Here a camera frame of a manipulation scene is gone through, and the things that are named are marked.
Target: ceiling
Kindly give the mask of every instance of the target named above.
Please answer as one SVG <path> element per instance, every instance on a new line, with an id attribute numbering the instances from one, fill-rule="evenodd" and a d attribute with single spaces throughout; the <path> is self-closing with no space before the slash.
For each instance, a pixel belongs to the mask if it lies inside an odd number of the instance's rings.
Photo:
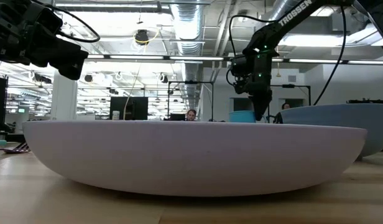
<path id="1" fill-rule="evenodd" d="M 75 42 L 90 54 L 179 54 L 177 45 L 179 39 L 177 39 L 175 33 L 175 21 L 170 14 L 170 6 L 173 2 L 182 2 L 181 0 L 161 1 L 162 11 L 160 13 L 144 12 L 148 7 L 157 7 L 157 2 L 155 1 L 56 0 L 55 2 L 58 7 L 67 9 L 84 20 L 101 36 L 101 40 L 93 44 Z M 224 15 L 226 4 L 229 2 L 231 3 L 228 6 L 229 15 Z M 199 3 L 204 7 L 203 35 L 198 40 L 203 46 L 202 55 L 220 56 L 229 55 L 232 52 L 230 41 L 226 41 L 224 38 L 229 17 L 240 13 L 253 17 L 269 15 L 274 1 L 210 0 L 199 1 Z M 323 7 L 320 10 L 326 12 L 328 8 Z M 77 20 L 59 12 L 58 15 L 65 22 L 62 27 L 64 32 L 78 38 L 94 39 L 91 31 Z M 342 34 L 340 32 L 342 21 L 339 19 L 339 16 L 339 9 L 331 8 L 330 15 L 312 16 L 307 19 L 304 24 L 292 30 L 290 35 L 280 43 L 277 49 L 280 57 L 337 58 L 339 42 L 336 41 L 340 40 L 339 38 Z M 352 34 L 358 34 L 367 28 L 367 18 L 352 9 L 347 10 L 347 17 L 348 35 L 351 44 L 346 48 L 344 58 L 375 59 L 383 56 L 381 47 L 371 46 L 371 44 L 379 41 L 376 35 L 359 39 L 360 42 L 358 43 L 352 39 Z M 221 21 L 226 21 L 225 30 L 220 29 Z M 236 52 L 243 50 L 252 34 L 259 27 L 260 25 L 257 22 L 250 19 L 246 21 L 234 20 L 232 36 Z M 138 30 L 147 31 L 150 42 L 146 46 L 140 46 L 134 40 Z M 224 33 L 220 42 L 221 46 L 224 45 L 223 51 L 219 49 L 215 52 L 216 40 L 218 39 L 218 33 L 221 31 Z M 334 40 L 335 45 L 314 47 L 315 38 L 318 35 L 326 35 L 326 40 Z M 292 65 L 292 68 L 295 68 L 295 66 L 300 68 L 301 71 L 311 67 L 311 65 Z M 0 66 L 0 75 L 9 77 L 9 85 L 14 87 L 8 91 L 8 104 L 11 105 L 8 111 L 15 109 L 16 105 L 24 105 L 24 102 L 28 102 L 26 103 L 27 105 L 34 105 L 34 108 L 31 110 L 32 113 L 41 116 L 49 114 L 52 84 L 36 81 L 35 74 L 42 75 L 53 81 L 54 71 L 55 69 L 52 67 L 40 68 L 33 65 L 25 66 L 3 62 Z M 183 81 L 184 72 L 182 71 L 182 63 L 85 62 L 81 79 L 78 81 L 80 88 L 78 91 L 78 113 L 107 114 L 110 96 L 148 96 L 151 101 L 149 105 L 150 118 L 162 118 L 167 112 L 166 89 L 168 84 L 163 83 L 161 79 L 163 76 L 167 76 L 170 81 Z M 91 75 L 93 81 L 86 82 L 86 75 Z M 205 77 L 206 80 L 204 81 L 209 81 L 207 77 L 210 76 L 202 75 L 200 77 Z M 114 94 L 106 87 L 115 90 Z M 198 86 L 190 89 L 190 87 L 180 84 L 174 90 L 170 100 L 172 102 L 170 110 L 174 113 L 183 113 L 188 109 L 190 95 L 186 91 L 195 91 L 194 95 L 197 98 L 200 95 L 200 88 Z"/>

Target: large white bowl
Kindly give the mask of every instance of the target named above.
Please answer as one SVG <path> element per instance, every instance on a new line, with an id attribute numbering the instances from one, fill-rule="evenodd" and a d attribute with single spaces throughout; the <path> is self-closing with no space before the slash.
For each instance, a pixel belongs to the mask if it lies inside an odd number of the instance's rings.
<path id="1" fill-rule="evenodd" d="M 383 150 L 383 104 L 304 106 L 283 110 L 284 124 L 342 126 L 368 130 L 361 157 Z"/>
<path id="2" fill-rule="evenodd" d="M 284 192 L 339 176 L 366 130 L 181 121 L 24 123 L 31 150 L 64 177 L 106 189 L 222 197 Z"/>

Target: person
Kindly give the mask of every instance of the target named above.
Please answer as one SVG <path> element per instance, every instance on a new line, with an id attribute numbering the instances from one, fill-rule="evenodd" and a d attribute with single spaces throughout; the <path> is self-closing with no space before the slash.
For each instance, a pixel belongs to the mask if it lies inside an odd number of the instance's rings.
<path id="1" fill-rule="evenodd" d="M 287 109 L 290 109 L 291 106 L 289 103 L 283 103 L 283 105 L 281 105 L 281 110 L 287 110 Z M 283 123 L 283 117 L 281 117 L 281 113 L 278 112 L 276 114 L 276 117 L 274 117 L 274 121 L 273 123 L 275 124 L 282 124 Z"/>
<path id="2" fill-rule="evenodd" d="M 187 111 L 186 121 L 194 121 L 196 119 L 196 110 L 190 109 Z"/>

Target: wooden table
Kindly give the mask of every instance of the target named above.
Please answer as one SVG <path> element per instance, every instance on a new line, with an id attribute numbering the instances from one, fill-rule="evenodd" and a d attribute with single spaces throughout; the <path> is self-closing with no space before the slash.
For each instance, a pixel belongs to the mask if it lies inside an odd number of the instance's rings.
<path id="1" fill-rule="evenodd" d="M 99 189 L 0 153 L 0 223 L 383 223 L 383 152 L 309 189 L 208 199 Z"/>

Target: desk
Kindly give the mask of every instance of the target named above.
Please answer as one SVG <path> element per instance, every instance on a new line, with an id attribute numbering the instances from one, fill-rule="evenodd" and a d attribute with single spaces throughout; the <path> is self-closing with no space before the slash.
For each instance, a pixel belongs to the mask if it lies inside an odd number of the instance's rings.
<path id="1" fill-rule="evenodd" d="M 208 199 L 99 189 L 59 176 L 32 153 L 0 153 L 1 223 L 383 223 L 383 152 L 316 187 Z"/>

